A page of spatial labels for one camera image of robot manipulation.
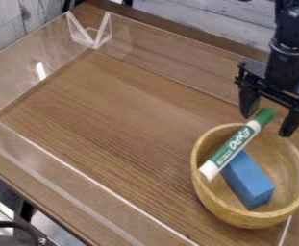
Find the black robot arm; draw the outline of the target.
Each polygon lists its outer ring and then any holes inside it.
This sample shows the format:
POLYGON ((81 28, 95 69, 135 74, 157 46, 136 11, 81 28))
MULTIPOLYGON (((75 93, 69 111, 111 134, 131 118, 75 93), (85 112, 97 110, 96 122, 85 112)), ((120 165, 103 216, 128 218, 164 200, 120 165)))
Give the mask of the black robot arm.
POLYGON ((235 84, 244 118, 262 97, 288 108, 279 136, 290 137, 299 127, 299 0, 275 0, 275 23, 268 62, 242 61, 235 84))

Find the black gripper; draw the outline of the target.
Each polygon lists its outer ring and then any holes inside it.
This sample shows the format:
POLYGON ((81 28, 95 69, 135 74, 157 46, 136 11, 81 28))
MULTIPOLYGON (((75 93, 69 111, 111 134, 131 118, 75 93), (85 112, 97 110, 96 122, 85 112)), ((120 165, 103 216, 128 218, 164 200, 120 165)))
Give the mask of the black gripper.
POLYGON ((295 88, 280 90, 264 78, 267 65, 259 61, 240 61, 235 84, 239 88, 240 114, 250 118, 258 108, 259 98, 264 97, 287 109, 279 136, 290 137, 299 127, 299 84, 295 88))

